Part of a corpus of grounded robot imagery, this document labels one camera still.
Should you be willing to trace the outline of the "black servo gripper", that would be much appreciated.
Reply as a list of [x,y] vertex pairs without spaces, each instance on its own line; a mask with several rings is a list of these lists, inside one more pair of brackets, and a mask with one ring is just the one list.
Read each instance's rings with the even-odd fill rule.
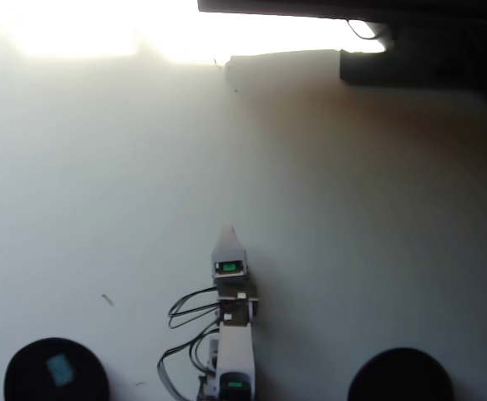
[[258,312],[258,289],[248,271],[246,250],[232,225],[221,229],[211,253],[213,279],[220,303],[221,321],[247,326]]

